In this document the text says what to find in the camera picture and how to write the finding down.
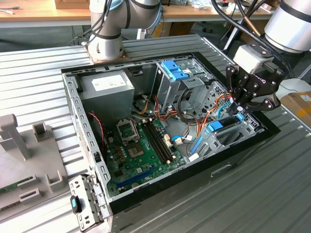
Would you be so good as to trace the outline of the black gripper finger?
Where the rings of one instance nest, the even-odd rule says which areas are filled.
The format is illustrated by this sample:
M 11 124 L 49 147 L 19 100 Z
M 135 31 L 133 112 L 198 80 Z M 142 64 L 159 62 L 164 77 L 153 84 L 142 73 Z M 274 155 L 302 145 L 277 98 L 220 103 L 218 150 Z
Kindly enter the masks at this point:
M 238 65 L 230 65 L 226 68 L 226 86 L 232 98 L 232 103 L 227 109 L 228 114 L 236 114 L 243 110 L 247 99 L 245 90 L 247 81 L 248 76 L 240 75 L 240 67 Z
M 271 111 L 281 106 L 279 98 L 275 95 L 265 98 L 261 102 L 256 101 L 247 101 L 242 104 L 241 107 L 246 112 L 262 112 L 262 111 Z

